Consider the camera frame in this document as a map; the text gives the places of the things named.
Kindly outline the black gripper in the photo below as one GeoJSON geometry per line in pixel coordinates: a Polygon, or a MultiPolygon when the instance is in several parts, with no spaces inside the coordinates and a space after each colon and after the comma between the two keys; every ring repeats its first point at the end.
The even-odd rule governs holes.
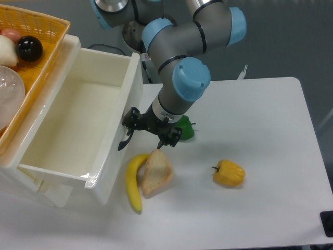
{"type": "Polygon", "coordinates": [[[175,147],[181,139],[182,128],[174,127],[174,123],[170,123],[168,114],[158,117],[153,106],[150,105],[146,112],[142,115],[136,107],[132,107],[124,116],[122,125],[126,127],[126,135],[131,135],[135,130],[145,127],[145,130],[155,134],[160,139],[157,149],[163,146],[175,147]]]}

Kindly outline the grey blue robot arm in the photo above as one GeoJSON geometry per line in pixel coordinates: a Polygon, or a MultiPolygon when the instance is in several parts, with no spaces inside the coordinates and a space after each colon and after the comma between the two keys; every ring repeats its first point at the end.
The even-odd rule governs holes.
{"type": "Polygon", "coordinates": [[[141,41],[163,86],[145,113],[132,107],[122,120],[131,138],[145,130],[158,146],[175,146],[182,129],[176,123],[202,97],[211,74],[198,55],[241,41],[247,32],[244,13],[223,1],[187,1],[192,20],[180,26],[164,16],[163,1],[91,1],[100,25],[130,22],[143,26],[141,41]]]}

